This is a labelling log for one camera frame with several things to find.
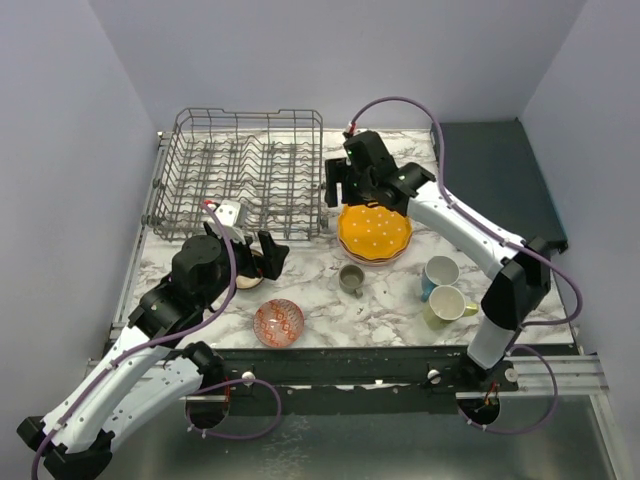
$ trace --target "dish rack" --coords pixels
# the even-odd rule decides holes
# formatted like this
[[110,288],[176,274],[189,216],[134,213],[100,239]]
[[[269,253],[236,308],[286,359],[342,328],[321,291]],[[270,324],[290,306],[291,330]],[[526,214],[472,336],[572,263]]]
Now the dish rack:
[[228,112],[186,108],[177,117],[150,225],[165,240],[202,231],[204,200],[247,206],[245,232],[276,240],[320,233],[322,117],[315,110]]

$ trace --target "red patterned bowl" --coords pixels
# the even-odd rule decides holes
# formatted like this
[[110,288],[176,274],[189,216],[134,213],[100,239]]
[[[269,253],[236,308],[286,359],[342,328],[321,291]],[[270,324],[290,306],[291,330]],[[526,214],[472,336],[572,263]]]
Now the red patterned bowl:
[[290,300],[263,303],[253,317],[253,331],[267,347],[288,347],[304,329],[302,310]]

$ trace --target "mug handle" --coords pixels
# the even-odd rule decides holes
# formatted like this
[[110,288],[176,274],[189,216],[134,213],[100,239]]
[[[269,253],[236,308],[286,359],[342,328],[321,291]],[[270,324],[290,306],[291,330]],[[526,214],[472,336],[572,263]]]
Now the mug handle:
[[422,296],[420,297],[422,303],[425,303],[427,300],[429,300],[429,295],[431,295],[431,292],[433,292],[434,288],[436,288],[436,286],[433,283],[429,283],[429,285],[426,286],[426,288],[422,292]]
[[470,303],[466,307],[464,307],[464,313],[462,314],[462,316],[470,317],[471,315],[475,315],[476,313],[478,313],[478,304]]

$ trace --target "dark panel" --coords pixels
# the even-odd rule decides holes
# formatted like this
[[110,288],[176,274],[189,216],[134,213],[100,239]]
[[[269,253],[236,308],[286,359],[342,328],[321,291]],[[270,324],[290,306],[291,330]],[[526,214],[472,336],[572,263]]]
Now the dark panel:
[[444,123],[442,131],[444,181],[452,193],[527,240],[540,236],[566,249],[567,235],[519,120]]

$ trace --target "white wall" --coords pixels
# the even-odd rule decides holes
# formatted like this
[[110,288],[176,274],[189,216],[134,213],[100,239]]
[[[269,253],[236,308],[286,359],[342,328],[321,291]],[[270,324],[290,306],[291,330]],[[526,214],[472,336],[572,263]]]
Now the white wall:
[[581,332],[631,452],[640,451],[639,21],[637,0],[590,0],[523,117],[569,236],[558,262],[582,286]]
[[0,65],[0,476],[18,479],[16,427],[104,345],[157,137],[86,0],[4,2]]
[[[408,95],[444,119],[518,115],[584,0],[90,0],[155,125],[185,106],[315,108],[344,127]],[[376,126],[427,122],[378,107]]]

